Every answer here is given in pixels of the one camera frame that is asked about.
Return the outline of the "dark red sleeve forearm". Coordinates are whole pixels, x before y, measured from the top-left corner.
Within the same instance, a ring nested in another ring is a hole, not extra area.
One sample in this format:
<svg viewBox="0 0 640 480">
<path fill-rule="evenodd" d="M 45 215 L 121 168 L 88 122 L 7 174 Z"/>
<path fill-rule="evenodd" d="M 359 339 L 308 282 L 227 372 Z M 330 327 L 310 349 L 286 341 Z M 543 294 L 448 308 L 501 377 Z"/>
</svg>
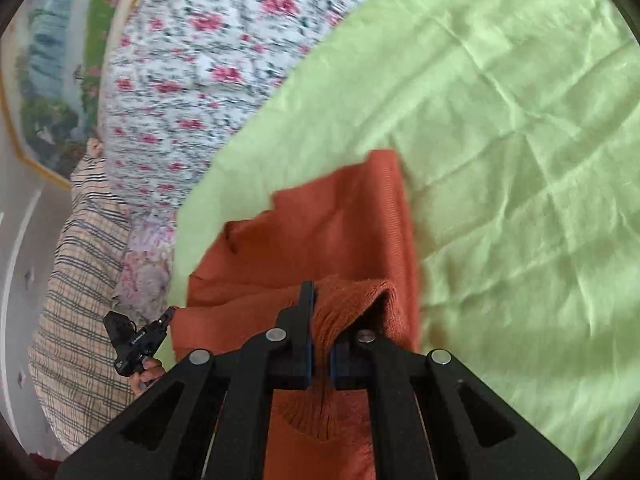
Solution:
<svg viewBox="0 0 640 480">
<path fill-rule="evenodd" d="M 50 458 L 44 458 L 37 453 L 30 453 L 29 457 L 35 463 L 39 471 L 42 473 L 42 478 L 46 480 L 54 480 L 58 473 L 58 467 L 62 464 L 60 460 L 50 460 Z"/>
</svg>

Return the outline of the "person's left hand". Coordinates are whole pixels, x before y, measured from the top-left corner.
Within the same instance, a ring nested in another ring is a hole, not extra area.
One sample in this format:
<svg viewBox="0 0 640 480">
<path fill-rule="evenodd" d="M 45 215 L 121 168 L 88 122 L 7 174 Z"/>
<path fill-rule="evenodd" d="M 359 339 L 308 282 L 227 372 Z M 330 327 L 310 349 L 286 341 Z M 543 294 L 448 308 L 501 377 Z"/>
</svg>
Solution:
<svg viewBox="0 0 640 480">
<path fill-rule="evenodd" d="M 162 362 L 157 359 L 147 358 L 142 362 L 142 371 L 134 372 L 128 382 L 135 396 L 141 396 L 154 382 L 165 375 Z"/>
</svg>

